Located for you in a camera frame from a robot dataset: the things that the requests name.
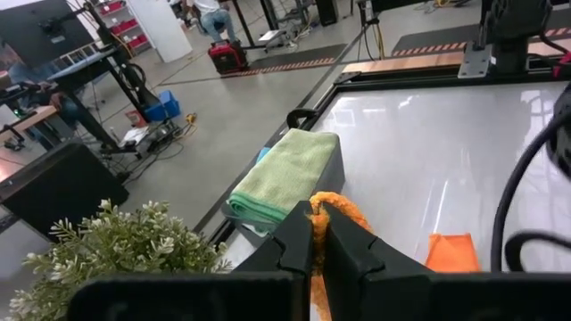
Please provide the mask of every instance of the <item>gray floor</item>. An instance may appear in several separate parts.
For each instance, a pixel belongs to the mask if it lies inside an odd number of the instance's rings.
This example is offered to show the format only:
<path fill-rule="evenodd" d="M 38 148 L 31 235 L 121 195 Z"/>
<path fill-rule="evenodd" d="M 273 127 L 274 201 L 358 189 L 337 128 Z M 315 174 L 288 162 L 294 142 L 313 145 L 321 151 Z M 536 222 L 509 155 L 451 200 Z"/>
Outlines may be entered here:
<path fill-rule="evenodd" d="M 265 32 L 259 2 L 244 0 L 240 4 L 244 4 L 244 17 L 250 24 L 252 35 L 257 37 Z M 384 12 L 381 26 L 386 51 L 390 51 L 401 36 L 409 33 L 474 23 L 479 17 L 478 5 L 478 1 L 473 1 L 466 8 L 441 9 L 431 14 L 415 11 L 415 6 Z M 338 6 L 340 16 L 349 12 L 349 0 L 340 0 Z M 354 15 L 335 25 L 312 30 L 309 36 L 300 39 L 297 50 L 348 44 L 359 30 L 359 17 Z M 183 218 L 188 226 L 194 227 L 285 120 L 287 112 L 303 99 L 327 68 L 160 86 L 163 82 L 185 82 L 218 76 L 211 61 L 204 55 L 210 45 L 209 39 L 201 36 L 196 29 L 191 30 L 188 36 L 194 48 L 188 57 L 163 64 L 155 52 L 149 51 L 137 57 L 136 62 L 145 68 L 148 82 L 155 92 L 172 91 L 181 102 L 183 114 L 198 114 L 197 130 L 181 142 L 185 149 L 179 156 L 155 163 L 139 180 L 128 186 L 131 195 L 122 208 L 133 210 L 150 199 L 168 200 L 172 212 Z M 245 41 L 242 31 L 238 32 L 238 36 Z M 280 49 L 270 54 L 286 52 L 286 49 Z M 264 55 L 263 52 L 249 52 L 251 61 Z M 356 58 L 357 48 L 354 48 L 345 60 Z M 317 101 L 342 69 L 343 66 L 335 69 L 308 105 Z M 113 127 L 120 134 L 126 132 L 128 120 L 124 112 L 131 108 L 127 98 L 111 78 L 104 79 L 96 87 L 97 98 L 105 99 L 106 104 L 95 116 L 101 117 L 105 128 Z M 173 146 L 165 155 L 175 152 L 176 148 Z M 33 159 L 34 155 L 37 155 L 37 151 L 0 152 L 1 157 L 24 163 Z M 0 178 L 7 177 L 19 167 L 0 162 Z M 28 287 L 32 280 L 30 272 L 20 266 L 20 261 L 28 252 L 43 251 L 46 247 L 43 239 L 21 223 L 0 234 L 0 317 L 7 314 L 7 303 L 13 291 Z"/>

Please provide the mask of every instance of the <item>microfiber cloth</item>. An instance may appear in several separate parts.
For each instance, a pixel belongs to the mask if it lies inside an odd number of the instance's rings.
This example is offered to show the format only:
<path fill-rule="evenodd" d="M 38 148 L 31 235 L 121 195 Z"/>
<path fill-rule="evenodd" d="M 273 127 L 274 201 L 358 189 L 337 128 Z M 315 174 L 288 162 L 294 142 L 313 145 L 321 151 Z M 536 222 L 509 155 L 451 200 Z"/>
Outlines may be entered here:
<path fill-rule="evenodd" d="M 234 214 L 281 222 L 297 202 L 309 200 L 338 141 L 336 134 L 290 129 L 230 194 Z"/>
<path fill-rule="evenodd" d="M 256 159 L 256 164 L 259 163 L 264 156 L 266 156 L 266 154 L 269 152 L 270 148 L 269 147 L 264 147 L 260 150 L 260 153 L 258 154 L 258 158 Z"/>
<path fill-rule="evenodd" d="M 472 236 L 430 235 L 430 251 L 425 266 L 441 273 L 480 271 Z"/>

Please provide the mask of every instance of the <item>black box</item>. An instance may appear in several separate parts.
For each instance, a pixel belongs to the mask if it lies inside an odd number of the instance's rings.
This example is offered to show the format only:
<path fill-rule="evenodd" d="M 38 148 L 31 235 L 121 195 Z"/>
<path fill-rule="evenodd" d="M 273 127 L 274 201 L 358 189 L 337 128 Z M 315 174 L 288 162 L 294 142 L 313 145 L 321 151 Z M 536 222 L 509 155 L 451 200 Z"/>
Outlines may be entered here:
<path fill-rule="evenodd" d="M 119 180 L 77 141 L 57 145 L 0 184 L 6 210 L 54 242 L 54 222 L 67 218 L 76 225 L 94 216 L 101 200 L 119 205 L 127 198 Z"/>
<path fill-rule="evenodd" d="M 316 0 L 315 4 L 318 6 L 321 26 L 325 27 L 337 23 L 339 20 L 339 12 L 337 11 L 336 0 Z"/>

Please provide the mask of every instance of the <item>white pillar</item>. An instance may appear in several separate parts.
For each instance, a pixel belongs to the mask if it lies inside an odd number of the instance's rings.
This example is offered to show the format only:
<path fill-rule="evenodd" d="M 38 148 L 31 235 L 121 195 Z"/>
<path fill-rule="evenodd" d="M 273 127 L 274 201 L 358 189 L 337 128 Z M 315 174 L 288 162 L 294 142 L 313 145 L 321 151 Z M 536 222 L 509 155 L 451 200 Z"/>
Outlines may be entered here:
<path fill-rule="evenodd" d="M 126 0 L 129 9 L 164 62 L 172 62 L 193 48 L 165 0 Z"/>

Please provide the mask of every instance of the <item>green towel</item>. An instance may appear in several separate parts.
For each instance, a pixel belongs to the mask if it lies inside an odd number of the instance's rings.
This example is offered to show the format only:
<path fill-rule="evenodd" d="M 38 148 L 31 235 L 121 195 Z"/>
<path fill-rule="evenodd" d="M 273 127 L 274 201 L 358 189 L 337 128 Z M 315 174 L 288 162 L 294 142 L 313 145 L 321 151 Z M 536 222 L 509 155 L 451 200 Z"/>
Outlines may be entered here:
<path fill-rule="evenodd" d="M 290 129 L 236 186 L 228 204 L 249 222 L 281 222 L 309 200 L 335 145 L 336 134 Z"/>

